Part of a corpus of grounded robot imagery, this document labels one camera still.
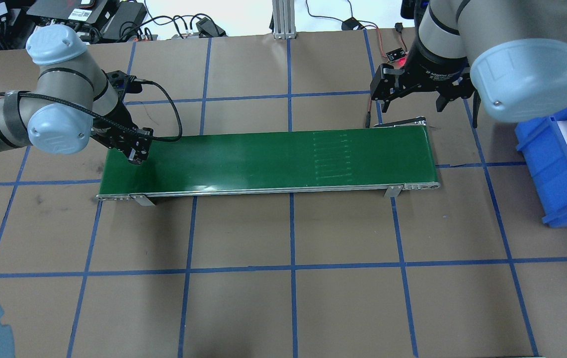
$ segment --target blue plastic bin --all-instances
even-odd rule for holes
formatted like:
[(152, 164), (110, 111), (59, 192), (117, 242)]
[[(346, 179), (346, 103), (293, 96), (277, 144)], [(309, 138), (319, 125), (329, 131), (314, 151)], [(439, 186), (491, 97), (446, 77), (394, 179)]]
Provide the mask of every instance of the blue plastic bin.
[(524, 154), (546, 216), (544, 224), (567, 227), (567, 138), (560, 121), (567, 121), (567, 108), (551, 116), (517, 125), (517, 150)]

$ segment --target white wall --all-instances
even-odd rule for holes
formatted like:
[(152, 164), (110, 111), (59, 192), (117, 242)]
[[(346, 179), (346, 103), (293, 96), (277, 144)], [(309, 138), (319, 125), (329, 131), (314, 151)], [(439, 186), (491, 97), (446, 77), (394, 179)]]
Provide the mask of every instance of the white wall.
[[(393, 27), (396, 22), (404, 26), (413, 26), (412, 20), (401, 18), (401, 0), (350, 0), (354, 17), (372, 21), (379, 27)], [(308, 0), (312, 14), (333, 16), (345, 20), (350, 17), (349, 4), (346, 0)], [(271, 0), (207, 0), (207, 1), (166, 1), (147, 0), (153, 16), (161, 14), (205, 13), (221, 26), (229, 36), (267, 34), (270, 32), (272, 16)], [(340, 30), (340, 22), (308, 16), (305, 0), (295, 0), (295, 23), (297, 31), (334, 31)], [(172, 25), (148, 25), (153, 34), (160, 39), (168, 39), (176, 34)]]

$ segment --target cable connector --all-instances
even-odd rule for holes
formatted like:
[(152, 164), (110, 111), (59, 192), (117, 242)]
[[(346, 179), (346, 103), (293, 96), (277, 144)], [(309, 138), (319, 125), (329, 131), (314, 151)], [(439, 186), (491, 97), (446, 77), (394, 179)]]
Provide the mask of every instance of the cable connector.
[(228, 36), (226, 31), (221, 27), (217, 26), (213, 20), (208, 18), (202, 18), (195, 23), (197, 30), (199, 31), (199, 37), (201, 38), (218, 38), (223, 36)]
[(360, 30), (363, 29), (363, 24), (360, 23), (356, 18), (350, 17), (349, 19), (345, 20), (340, 25), (341, 30)]

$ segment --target wire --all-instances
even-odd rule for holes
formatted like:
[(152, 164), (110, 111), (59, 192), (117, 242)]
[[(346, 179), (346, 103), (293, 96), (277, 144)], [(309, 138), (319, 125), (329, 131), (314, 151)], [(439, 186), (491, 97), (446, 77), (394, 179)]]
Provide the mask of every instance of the wire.
[(401, 43), (403, 44), (403, 47), (405, 48), (405, 52), (409, 52), (409, 49), (407, 49), (407, 47), (405, 45), (405, 41), (402, 38), (402, 31), (399, 31), (399, 34), (401, 35)]
[(153, 32), (148, 27), (144, 28), (144, 36), (147, 38), (147, 41), (153, 41)]
[(363, 20), (358, 20), (358, 22), (370, 23), (371, 25), (374, 25), (375, 27), (378, 27), (378, 25), (376, 25), (376, 23), (375, 23), (375, 22), (371, 22), (371, 21), (363, 21)]
[(219, 30), (217, 29), (217, 24), (215, 23), (215, 21), (213, 20), (212, 17), (208, 16), (205, 13), (197, 13), (197, 14), (193, 14), (192, 18), (190, 19), (190, 30), (193, 30), (193, 20), (195, 20), (195, 18), (198, 18), (201, 20), (201, 16), (205, 16), (208, 18), (208, 20), (210, 20), (210, 22), (213, 23), (213, 27), (215, 27), (215, 32), (217, 32), (217, 35), (219, 35)]
[(312, 14), (310, 12), (310, 6), (308, 5), (308, 0), (306, 0), (306, 9), (308, 10), (308, 15), (310, 15), (312, 17), (315, 17), (315, 18), (331, 18), (332, 20), (337, 20), (337, 21), (343, 22), (343, 20), (340, 20), (340, 19), (332, 17), (332, 16), (321, 16), (319, 14)]
[[(177, 33), (179, 34), (179, 36), (180, 36), (181, 38), (184, 38), (184, 37), (182, 36), (181, 32), (179, 31), (179, 26), (177, 25), (177, 22), (175, 21), (175, 19), (172, 18), (172, 17), (170, 17), (170, 16), (165, 16), (165, 15), (162, 14), (162, 15), (160, 15), (160, 16), (156, 16), (156, 17), (154, 17), (154, 18), (151, 18), (150, 20), (147, 20), (147, 21), (145, 21), (145, 22), (143, 22), (143, 23), (140, 23), (140, 25), (136, 25), (136, 26), (134, 26), (134, 27), (131, 27), (131, 29), (129, 30), (129, 32), (126, 32), (126, 34), (120, 36), (120, 38), (119, 38), (117, 41), (115, 41), (115, 42), (122, 42), (122, 40), (131, 37), (131, 36), (132, 36), (132, 32), (134, 32), (134, 31), (137, 32), (142, 26), (147, 25), (148, 23), (153, 22), (154, 20), (156, 20), (156, 19), (158, 19), (158, 18), (167, 18), (167, 19), (169, 19), (169, 20), (170, 20), (169, 22), (160, 23), (160, 26), (161, 26), (161, 25), (168, 25), (169, 23), (172, 23), (173, 25), (175, 25), (175, 29), (177, 30)], [(120, 26), (120, 30), (122, 30), (122, 26), (124, 26), (124, 24), (127, 23), (127, 22), (123, 22), (123, 23), (122, 23), (122, 25)]]
[(149, 5), (147, 5), (147, 0), (144, 0), (144, 7), (147, 8), (147, 14), (149, 14), (149, 18), (151, 18), (151, 20), (153, 20), (153, 23), (155, 25), (165, 25), (165, 23), (158, 23), (154, 18), (153, 15), (151, 14), (151, 11), (149, 11)]
[(179, 112), (177, 111), (177, 107), (175, 106), (175, 102), (172, 101), (172, 99), (170, 99), (170, 95), (168, 94), (168, 92), (163, 89), (162, 86), (160, 86), (158, 84), (158, 82), (154, 82), (154, 81), (147, 81), (147, 80), (134, 80), (134, 82), (139, 82), (143, 85), (152, 85), (152, 86), (156, 86), (157, 88), (159, 88), (160, 91), (162, 91), (162, 93), (166, 96), (166, 99), (168, 99), (168, 102), (170, 104), (170, 106), (172, 107), (172, 111), (175, 113), (175, 119), (177, 120), (177, 127), (178, 127), (178, 134), (177, 136), (169, 141), (178, 141), (181, 138), (181, 135), (183, 133), (183, 129), (181, 128), (181, 118), (179, 118)]
[(100, 40), (102, 40), (102, 34), (101, 34), (100, 31), (97, 30), (97, 28), (95, 28), (95, 27), (91, 27), (91, 28), (88, 30), (88, 34), (89, 34), (89, 36), (90, 36), (90, 42), (91, 42), (91, 43), (98, 43), (98, 42), (100, 42)]
[(352, 9), (352, 3), (349, 0), (347, 0), (347, 3), (349, 4), (349, 16), (354, 17), (354, 10)]
[(378, 47), (381, 50), (381, 56), (383, 56), (383, 59), (387, 59), (387, 61), (389, 61), (390, 59), (387, 57), (387, 54), (385, 53), (385, 50), (383, 49), (383, 35), (381, 35), (381, 30), (375, 24), (363, 26), (363, 28), (367, 28), (367, 27), (374, 27), (374, 29), (376, 29), (376, 35), (378, 36)]
[[(49, 95), (44, 95), (44, 94), (40, 94), (40, 93), (31, 93), (31, 92), (27, 92), (27, 93), (18, 93), (19, 97), (26, 97), (26, 98), (37, 98), (37, 99), (44, 99), (44, 100), (49, 100), (49, 102), (56, 102), (56, 103), (60, 103), (60, 104), (64, 104), (65, 106), (69, 106), (73, 109), (78, 109), (78, 111), (81, 111), (83, 113), (86, 113), (94, 118), (98, 118), (100, 120), (103, 120), (104, 122), (113, 125), (113, 127), (116, 127), (117, 129), (120, 129), (120, 131), (131, 134), (133, 136), (137, 136), (138, 138), (145, 138), (145, 139), (149, 139), (149, 140), (155, 140), (155, 141), (163, 141), (163, 142), (168, 142), (168, 143), (172, 143), (175, 141), (178, 141), (181, 136), (182, 136), (182, 128), (181, 128), (181, 119), (179, 118), (179, 113), (177, 111), (177, 108), (175, 107), (174, 102), (172, 101), (172, 99), (170, 99), (170, 95), (166, 92), (166, 90), (164, 90), (162, 88), (162, 86), (159, 86), (159, 84), (157, 84), (156, 82), (153, 81), (146, 81), (146, 80), (138, 80), (139, 82), (141, 82), (142, 84), (151, 84), (154, 86), (157, 86), (162, 93), (164, 93), (164, 95), (166, 96), (166, 98), (169, 100), (170, 106), (172, 106), (172, 109), (175, 113), (175, 118), (177, 119), (177, 125), (179, 128), (179, 133), (176, 137), (173, 138), (161, 138), (161, 137), (156, 137), (156, 136), (150, 136), (148, 134), (143, 134), (143, 133), (139, 133), (131, 128), (127, 128), (124, 127), (124, 125), (119, 124), (117, 122), (114, 122), (113, 120), (110, 120), (109, 118), (106, 118), (103, 115), (99, 115), (97, 113), (95, 113), (94, 111), (90, 111), (89, 109), (84, 108), (83, 106), (80, 106), (78, 104), (75, 104), (74, 102), (69, 102), (69, 100), (64, 100), (61, 98), (56, 98), (56, 97), (51, 97)], [(4, 92), (0, 91), (0, 97), (3, 97), (5, 95)]]
[(178, 14), (176, 14), (175, 16), (172, 17), (172, 20), (175, 20), (176, 18), (180, 18), (181, 21), (184, 23), (184, 29), (186, 29), (186, 31), (188, 31), (188, 25), (186, 25), (186, 20), (184, 20), (185, 16), (179, 16)]

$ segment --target black cable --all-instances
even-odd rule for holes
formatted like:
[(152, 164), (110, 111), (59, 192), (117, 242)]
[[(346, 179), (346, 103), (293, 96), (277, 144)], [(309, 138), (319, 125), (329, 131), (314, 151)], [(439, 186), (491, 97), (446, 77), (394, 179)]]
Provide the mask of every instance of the black cable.
[[(156, 136), (149, 136), (148, 134), (142, 134), (142, 133), (139, 133), (139, 132), (137, 132), (133, 129), (124, 127), (124, 125), (119, 124), (117, 122), (114, 122), (113, 120), (110, 120), (109, 118), (106, 118), (103, 115), (99, 115), (99, 114), (95, 113), (94, 111), (90, 111), (89, 109), (86, 109), (83, 106), (75, 104), (74, 102), (69, 102), (69, 100), (64, 100), (64, 99), (61, 99), (61, 98), (51, 97), (49, 95), (44, 95), (44, 94), (40, 94), (40, 93), (31, 93), (31, 92), (19, 93), (18, 96), (19, 97), (26, 97), (26, 98), (44, 99), (44, 100), (49, 100), (49, 102), (56, 102), (56, 103), (64, 104), (65, 106), (69, 106), (73, 109), (78, 109), (78, 111), (86, 113), (86, 114), (88, 114), (88, 115), (90, 115), (94, 118), (98, 118), (100, 120), (103, 120), (104, 122), (106, 122), (110, 125), (113, 125), (113, 127), (120, 129), (120, 131), (122, 131), (122, 132), (126, 132), (128, 134), (131, 134), (133, 136), (137, 136), (139, 138), (145, 138), (145, 139), (155, 140), (155, 141), (163, 141), (163, 142), (168, 142), (168, 143), (178, 141), (181, 138), (181, 135), (182, 135), (181, 119), (179, 118), (179, 113), (177, 111), (177, 108), (176, 108), (174, 102), (172, 102), (172, 99), (170, 99), (170, 95), (166, 92), (166, 90), (164, 90), (156, 82), (153, 82), (153, 81), (140, 81), (140, 82), (142, 82), (142, 84), (151, 84), (151, 85), (157, 86), (162, 91), (162, 93), (164, 93), (166, 98), (169, 100), (170, 106), (172, 106), (172, 109), (175, 112), (175, 117), (177, 119), (177, 124), (178, 124), (178, 128), (179, 128), (178, 136), (173, 137), (173, 138), (161, 138), (161, 137), (156, 137)], [(5, 95), (5, 93), (0, 91), (0, 97), (3, 97), (4, 95)]]
[[(129, 24), (129, 23), (130, 23), (131, 25), (133, 25), (133, 26), (124, 27), (124, 25), (127, 25), (127, 24)], [(136, 25), (136, 23), (135, 23), (134, 21), (125, 21), (125, 22), (122, 22), (122, 24), (120, 25), (120, 30), (118, 31), (118, 35), (119, 35), (119, 36), (122, 36), (122, 31), (124, 31), (125, 29), (133, 29), (133, 27), (134, 27), (135, 25)]]
[(153, 23), (155, 25), (162, 25), (162, 23), (158, 23), (157, 21), (154, 20), (153, 15), (151, 14), (151, 11), (149, 11), (149, 5), (147, 5), (147, 0), (144, 0), (144, 7), (147, 8), (147, 14), (149, 14), (149, 18), (151, 18), (151, 20), (153, 20)]
[(321, 16), (319, 14), (310, 13), (310, 6), (308, 5), (308, 0), (306, 0), (306, 9), (308, 10), (308, 15), (310, 15), (312, 17), (315, 17), (315, 18), (331, 18), (332, 20), (337, 20), (337, 21), (343, 22), (343, 20), (340, 20), (340, 19), (332, 17), (332, 16)]
[(144, 28), (144, 36), (147, 38), (147, 41), (153, 41), (153, 32), (148, 27)]
[(102, 34), (100, 33), (100, 31), (95, 28), (95, 27), (91, 27), (88, 30), (88, 34), (91, 38), (91, 43), (98, 43), (102, 40)]
[(153, 22), (153, 20), (156, 20), (156, 19), (158, 19), (158, 18), (167, 18), (167, 19), (169, 19), (169, 20), (170, 20), (169, 22), (160, 23), (160, 26), (161, 26), (161, 25), (168, 25), (169, 23), (172, 23), (173, 25), (175, 25), (175, 29), (177, 30), (178, 34), (181, 35), (181, 32), (179, 31), (179, 27), (178, 27), (178, 25), (177, 25), (177, 22), (174, 20), (174, 18), (172, 18), (172, 17), (170, 17), (170, 16), (165, 16), (165, 15), (162, 14), (162, 15), (160, 15), (160, 16), (156, 16), (156, 17), (154, 17), (154, 18), (152, 18), (152, 19), (150, 19), (150, 20), (147, 20), (147, 21), (145, 21), (145, 22), (143, 22), (143, 23), (140, 23), (140, 25), (136, 25), (135, 27), (132, 27), (131, 30), (129, 30), (129, 32), (127, 32), (126, 34), (120, 36), (120, 38), (117, 39), (117, 41), (115, 41), (115, 42), (122, 42), (123, 39), (126, 39), (127, 36), (130, 36), (130, 35), (131, 35), (131, 32), (133, 32), (133, 31), (136, 31), (136, 32), (137, 32), (137, 30), (140, 29), (142, 26), (147, 25), (148, 23)]
[(172, 19), (175, 20), (176, 18), (180, 18), (181, 22), (184, 23), (184, 29), (186, 29), (186, 31), (188, 31), (188, 25), (186, 25), (186, 20), (184, 19), (184, 17), (185, 16), (179, 16), (178, 14), (176, 14), (175, 16), (172, 17)]
[(374, 25), (375, 27), (378, 27), (378, 25), (376, 25), (375, 22), (371, 22), (371, 21), (363, 21), (363, 20), (358, 20), (358, 22), (364, 22), (364, 23), (371, 23), (372, 25)]
[(170, 140), (170, 141), (178, 141), (181, 138), (181, 135), (182, 135), (182, 132), (183, 132), (183, 130), (181, 128), (181, 118), (179, 118), (179, 112), (177, 111), (177, 107), (175, 106), (175, 102), (173, 102), (172, 99), (170, 99), (170, 95), (168, 94), (168, 92), (165, 89), (163, 89), (163, 87), (160, 86), (158, 84), (158, 82), (148, 81), (148, 80), (139, 80), (139, 79), (134, 80), (134, 82), (139, 82), (143, 85), (156, 86), (166, 96), (166, 99), (168, 99), (168, 102), (169, 102), (170, 106), (172, 107), (172, 111), (175, 113), (175, 119), (177, 120), (177, 127), (178, 127), (177, 136), (174, 138), (174, 140)]
[(352, 3), (349, 0), (347, 0), (347, 3), (349, 4), (349, 16), (354, 17), (354, 10), (352, 9)]
[(215, 27), (215, 30), (217, 30), (217, 24), (215, 23), (215, 21), (213, 20), (212, 17), (208, 16), (205, 13), (197, 13), (197, 14), (193, 14), (192, 18), (190, 18), (190, 29), (193, 29), (193, 20), (195, 20), (195, 18), (198, 18), (199, 20), (201, 20), (201, 16), (205, 16), (208, 18), (208, 20), (210, 20), (210, 22), (213, 23), (213, 26)]

